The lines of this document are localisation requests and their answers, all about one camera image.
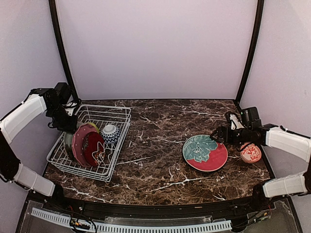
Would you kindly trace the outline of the red white patterned bowl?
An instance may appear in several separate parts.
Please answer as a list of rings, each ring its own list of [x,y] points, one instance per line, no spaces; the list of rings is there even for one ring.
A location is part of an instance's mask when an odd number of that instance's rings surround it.
[[[255,144],[244,143],[241,146],[241,158],[244,162],[253,164],[261,160],[261,151]]]

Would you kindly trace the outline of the blue white patterned bowl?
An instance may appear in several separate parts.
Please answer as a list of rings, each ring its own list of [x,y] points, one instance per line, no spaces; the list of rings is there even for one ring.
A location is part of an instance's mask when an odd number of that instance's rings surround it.
[[[107,145],[117,145],[120,135],[120,129],[116,125],[108,124],[101,129],[101,136]]]

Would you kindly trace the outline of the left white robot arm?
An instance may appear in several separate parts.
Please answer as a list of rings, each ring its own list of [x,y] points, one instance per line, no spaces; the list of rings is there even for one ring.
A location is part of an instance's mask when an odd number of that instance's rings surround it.
[[[11,144],[17,137],[31,135],[33,131],[27,127],[41,114],[51,118],[49,128],[75,133],[78,118],[70,114],[66,106],[71,95],[70,86],[64,82],[57,83],[54,88],[32,89],[23,102],[0,120],[1,180],[50,197],[50,205],[59,212],[69,207],[68,200],[62,196],[62,187],[24,165],[13,152]]]

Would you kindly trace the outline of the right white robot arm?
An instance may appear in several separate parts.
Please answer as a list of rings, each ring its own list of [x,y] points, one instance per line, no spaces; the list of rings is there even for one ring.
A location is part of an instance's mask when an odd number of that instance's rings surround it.
[[[248,199],[248,207],[259,210],[267,198],[291,194],[311,193],[311,138],[283,126],[261,123],[256,107],[242,109],[240,115],[234,112],[225,114],[229,126],[219,126],[210,135],[218,143],[255,144],[267,146],[290,153],[308,163],[306,171],[265,181],[254,188],[255,195]]]

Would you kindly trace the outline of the green small bowl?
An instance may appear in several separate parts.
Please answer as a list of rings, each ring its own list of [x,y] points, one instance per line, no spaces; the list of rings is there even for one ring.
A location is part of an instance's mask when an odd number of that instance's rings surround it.
[[[97,132],[97,133],[100,133],[100,130],[99,130],[99,128],[96,126],[96,124],[94,124],[94,123],[92,123],[92,122],[87,122],[87,124],[93,126],[93,127],[95,128],[96,132]]]

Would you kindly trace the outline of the black rimmed cream plate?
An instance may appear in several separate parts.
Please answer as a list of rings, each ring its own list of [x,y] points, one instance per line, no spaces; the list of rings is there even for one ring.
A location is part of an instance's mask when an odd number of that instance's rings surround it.
[[[194,159],[185,159],[185,162],[198,171],[213,172],[221,169],[226,164],[227,159],[227,156],[210,156],[207,161],[197,162]]]

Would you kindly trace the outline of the green teal plate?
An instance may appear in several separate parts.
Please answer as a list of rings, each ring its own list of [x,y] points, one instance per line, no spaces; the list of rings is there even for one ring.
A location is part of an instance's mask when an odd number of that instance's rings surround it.
[[[73,139],[73,134],[65,132],[64,133],[64,149],[66,155],[72,160],[76,161],[74,155],[73,155],[73,150],[72,150],[72,139]]]

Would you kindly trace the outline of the red teal floral plate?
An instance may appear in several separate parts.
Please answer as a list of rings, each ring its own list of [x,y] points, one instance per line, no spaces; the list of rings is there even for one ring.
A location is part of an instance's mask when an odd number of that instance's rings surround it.
[[[188,138],[182,148],[183,158],[197,162],[207,161],[210,156],[227,156],[224,144],[212,140],[209,135],[199,134]]]

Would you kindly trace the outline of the dark red floral plate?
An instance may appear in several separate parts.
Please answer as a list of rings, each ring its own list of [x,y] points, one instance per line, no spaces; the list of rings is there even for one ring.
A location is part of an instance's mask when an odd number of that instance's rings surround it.
[[[97,167],[104,162],[104,139],[99,133],[88,133],[83,139],[82,150],[85,160],[91,166]]]

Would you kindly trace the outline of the pink dotted plate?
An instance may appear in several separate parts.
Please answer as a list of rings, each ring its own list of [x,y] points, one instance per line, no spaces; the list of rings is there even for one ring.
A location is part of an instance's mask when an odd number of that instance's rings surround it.
[[[96,132],[95,128],[89,124],[82,124],[78,127],[72,139],[72,150],[76,161],[83,167],[91,167],[83,156],[84,137],[91,132]]]

